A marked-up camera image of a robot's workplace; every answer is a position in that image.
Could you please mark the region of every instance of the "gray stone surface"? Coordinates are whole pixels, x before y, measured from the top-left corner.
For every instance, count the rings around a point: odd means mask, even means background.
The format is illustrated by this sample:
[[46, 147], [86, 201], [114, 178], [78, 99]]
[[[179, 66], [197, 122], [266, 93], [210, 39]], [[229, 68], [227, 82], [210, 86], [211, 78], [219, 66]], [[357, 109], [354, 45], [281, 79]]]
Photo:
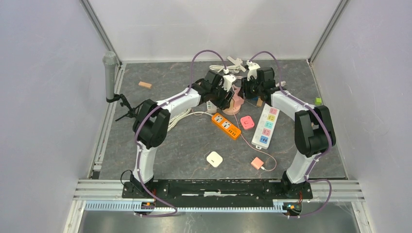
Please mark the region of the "gray stone surface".
[[[261, 67], [275, 67], [272, 61], [258, 61]], [[209, 65], [219, 62], [196, 62], [194, 80], [203, 78]], [[286, 88], [298, 98], [313, 103], [318, 96], [315, 81], [309, 66], [304, 60], [282, 60], [282, 76]], [[133, 106], [146, 99], [162, 100], [182, 91], [189, 83], [190, 63], [145, 63], [128, 64], [125, 69], [121, 93]], [[152, 89], [139, 87], [140, 81], [153, 85]], [[206, 104], [194, 108], [205, 111]], [[258, 121], [262, 108], [256, 107], [256, 101], [247, 100], [242, 105], [237, 117], [251, 116]], [[116, 106], [114, 119], [126, 112], [119, 104]], [[233, 116], [226, 116], [236, 123]], [[133, 142], [133, 120], [124, 118], [113, 122], [103, 160], [100, 179], [119, 179], [127, 169], [133, 169], [136, 161], [136, 145]], [[210, 116], [188, 116], [181, 120], [175, 128], [168, 132], [166, 140], [157, 150], [154, 177], [155, 179], [215, 179], [215, 178], [281, 178], [282, 173], [292, 163], [296, 153], [293, 140], [293, 121], [284, 113], [280, 113], [275, 131], [267, 150], [277, 160], [274, 171], [256, 170], [250, 162], [258, 156], [271, 169], [275, 163], [267, 155], [251, 149], [239, 137], [236, 141], [224, 134], [210, 122]], [[254, 129], [245, 131], [243, 135], [248, 142], [252, 140]], [[223, 157], [222, 164], [214, 168], [206, 156], [216, 151]], [[311, 177], [341, 178], [344, 177], [343, 165], [337, 147], [323, 157], [315, 166]]]

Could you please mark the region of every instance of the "white wall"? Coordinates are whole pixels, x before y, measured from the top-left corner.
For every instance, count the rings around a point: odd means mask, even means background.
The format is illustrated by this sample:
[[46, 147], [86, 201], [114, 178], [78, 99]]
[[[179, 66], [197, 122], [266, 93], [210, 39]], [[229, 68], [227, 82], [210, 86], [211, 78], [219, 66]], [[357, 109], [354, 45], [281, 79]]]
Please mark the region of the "white wall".
[[412, 2], [350, 1], [314, 72], [378, 233], [411, 232]]
[[261, 50], [309, 58], [339, 0], [90, 2], [122, 60], [190, 61], [204, 49], [247, 59]]
[[104, 115], [105, 51], [77, 0], [0, 3], [0, 232], [59, 233]]

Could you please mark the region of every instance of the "purple tube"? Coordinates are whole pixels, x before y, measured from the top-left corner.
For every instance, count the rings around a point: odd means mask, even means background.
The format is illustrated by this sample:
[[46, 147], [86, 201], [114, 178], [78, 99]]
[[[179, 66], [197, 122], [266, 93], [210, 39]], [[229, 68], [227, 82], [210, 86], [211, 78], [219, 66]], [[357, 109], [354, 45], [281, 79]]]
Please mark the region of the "purple tube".
[[[329, 135], [329, 133], [327, 132], [326, 126], [324, 125], [324, 123], [322, 122], [322, 120], [320, 119], [320, 117], [316, 114], [316, 112], [315, 112], [312, 108], [310, 108], [308, 105], [306, 105], [304, 102], [302, 102], [300, 99], [296, 98], [295, 96], [292, 96], [291, 94], [288, 95], [288, 94], [286, 93], [286, 91], [283, 90], [282, 85], [280, 84], [280, 82], [282, 82], [282, 73], [281, 73], [281, 70], [280, 70], [280, 65], [279, 65], [279, 62], [277, 61], [277, 59], [275, 58], [275, 56], [274, 56], [272, 53], [270, 53], [270, 52], [268, 52], [268, 51], [258, 52], [258, 53], [257, 53], [256, 55], [254, 55], [251, 59], [249, 59], [249, 61], [251, 62], [256, 56], [258, 56], [258, 55], [260, 55], [260, 54], [262, 54], [262, 53], [267, 53], [267, 54], [270, 55], [270, 56], [273, 58], [273, 60], [276, 62], [277, 71], [279, 72], [279, 88], [280, 88], [280, 91], [281, 91], [285, 96], [291, 98], [291, 99], [294, 100], [295, 102], [297, 102], [297, 103], [303, 105], [304, 107], [306, 107], [307, 109], [309, 109], [309, 111], [312, 112], [312, 114], [313, 114], [313, 115], [315, 116], [315, 118], [318, 120], [319, 125], [322, 127], [322, 130], [323, 130], [323, 132], [325, 133], [326, 138], [327, 138], [327, 145], [328, 145], [328, 147], [327, 147], [327, 149], [325, 150], [325, 152], [323, 152], [323, 153], [315, 156], [314, 159], [317, 160], [317, 159], [321, 158], [321, 157], [324, 156], [326, 153], [328, 153], [328, 152], [330, 151], [330, 149], [332, 148], [332, 139], [330, 138], [330, 135]], [[308, 183], [316, 183], [316, 182], [320, 182], [320, 181], [325, 181], [325, 182], [327, 182], [328, 185], [329, 185], [329, 194], [328, 194], [328, 196], [327, 196], [327, 198], [326, 198], [326, 201], [325, 201], [324, 204], [323, 204], [319, 209], [317, 209], [316, 211], [313, 211], [313, 212], [308, 213], [308, 214], [300, 215], [300, 216], [290, 216], [290, 217], [299, 218], [299, 217], [306, 217], [306, 216], [310, 216], [310, 215], [312, 215], [312, 214], [318, 213], [318, 212], [320, 212], [321, 210], [323, 210], [323, 209], [326, 207], [327, 203], [328, 203], [329, 200], [330, 200], [330, 196], [332, 195], [332, 184], [330, 183], [330, 181], [329, 181], [328, 179], [318, 179], [318, 180], [314, 180], [314, 181], [308, 180], [309, 173], [310, 173], [310, 171], [312, 171], [313, 167], [315, 166], [315, 163], [316, 163], [315, 160], [313, 160], [313, 161], [311, 162], [311, 164], [309, 165], [307, 171], [305, 172], [305, 181], [307, 181]]]
[[[201, 53], [203, 53], [203, 52], [212, 52], [212, 53], [216, 54], [216, 55], [221, 59], [221, 61], [223, 62], [224, 68], [225, 68], [225, 69], [227, 68], [226, 63], [224, 62], [222, 56], [220, 56], [217, 52], [215, 52], [215, 51], [213, 51], [213, 50], [202, 50], [202, 51], [198, 52], [198, 53], [193, 57], [192, 62], [191, 62], [191, 65], [190, 65], [190, 83], [189, 83], [189, 88], [188, 88], [188, 90], [186, 91], [186, 93], [188, 93], [188, 92], [191, 90], [191, 88], [192, 88], [193, 76], [194, 76], [194, 75], [193, 75], [194, 60], [196, 59], [197, 56], [199, 56], [199, 55], [200, 55]], [[156, 195], [154, 195], [152, 192], [150, 192], [150, 190], [146, 187], [146, 185], [145, 185], [144, 182], [142, 181], [143, 179], [142, 179], [142, 176], [141, 176], [141, 174], [140, 174], [140, 156], [141, 156], [141, 150], [143, 150], [143, 148], [142, 148], [141, 145], [137, 142], [137, 138], [138, 138], [138, 135], [139, 135], [139, 133], [140, 133], [140, 131], [141, 131], [141, 128], [143, 127], [144, 123], [146, 123], [146, 121], [150, 118], [150, 116], [151, 116], [153, 113], [155, 113], [159, 108], [165, 106], [166, 104], [171, 103], [172, 101], [175, 101], [175, 100], [177, 100], [177, 99], [185, 96], [186, 93], [181, 94], [181, 95], [178, 95], [178, 96], [170, 99], [168, 102], [164, 102], [163, 104], [155, 107], [155, 108], [154, 108], [152, 111], [150, 111], [150, 113], [143, 119], [143, 121], [141, 122], [141, 124], [139, 125], [139, 127], [138, 127], [137, 130], [136, 130], [136, 133], [135, 133], [135, 143], [136, 143], [137, 146], [139, 147], [139, 149], [137, 150], [137, 176], [138, 176], [138, 178], [139, 178], [140, 184], [142, 185], [143, 189], [144, 189], [150, 196], [152, 196], [154, 199], [156, 199], [156, 200], [158, 200], [159, 202], [161, 202], [161, 203], [163, 203], [163, 204], [165, 204], [165, 205], [167, 205], [167, 206], [169, 206], [169, 207], [171, 207], [171, 208], [174, 209], [174, 212], [172, 212], [172, 213], [161, 214], [161, 215], [141, 215], [141, 217], [166, 217], [166, 216], [173, 216], [173, 215], [177, 214], [177, 208], [176, 208], [176, 207], [174, 207], [172, 204], [170, 204], [170, 203], [168, 203], [168, 202], [160, 199], [159, 197], [157, 197]]]

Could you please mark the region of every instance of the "pink socket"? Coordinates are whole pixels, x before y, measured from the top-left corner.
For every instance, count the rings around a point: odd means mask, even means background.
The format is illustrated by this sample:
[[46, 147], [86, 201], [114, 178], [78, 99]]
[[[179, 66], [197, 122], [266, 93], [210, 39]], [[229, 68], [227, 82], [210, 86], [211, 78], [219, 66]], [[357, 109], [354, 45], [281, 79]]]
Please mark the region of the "pink socket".
[[240, 119], [240, 123], [242, 124], [245, 130], [251, 129], [255, 126], [252, 118], [250, 116], [244, 116]]

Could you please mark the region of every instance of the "black mounting plate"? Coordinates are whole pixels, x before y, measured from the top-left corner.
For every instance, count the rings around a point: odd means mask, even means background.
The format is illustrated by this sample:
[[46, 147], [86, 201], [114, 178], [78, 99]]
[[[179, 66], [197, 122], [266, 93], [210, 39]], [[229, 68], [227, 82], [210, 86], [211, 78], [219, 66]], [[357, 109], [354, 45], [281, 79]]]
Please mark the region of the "black mounting plate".
[[[273, 199], [299, 199], [299, 190], [286, 196], [280, 180], [272, 179], [154, 180], [146, 185], [156, 196], [176, 207], [273, 207]], [[301, 191], [303, 199], [313, 198], [309, 183]], [[124, 183], [122, 198], [149, 197], [131, 182]], [[159, 201], [156, 206], [167, 207]]]

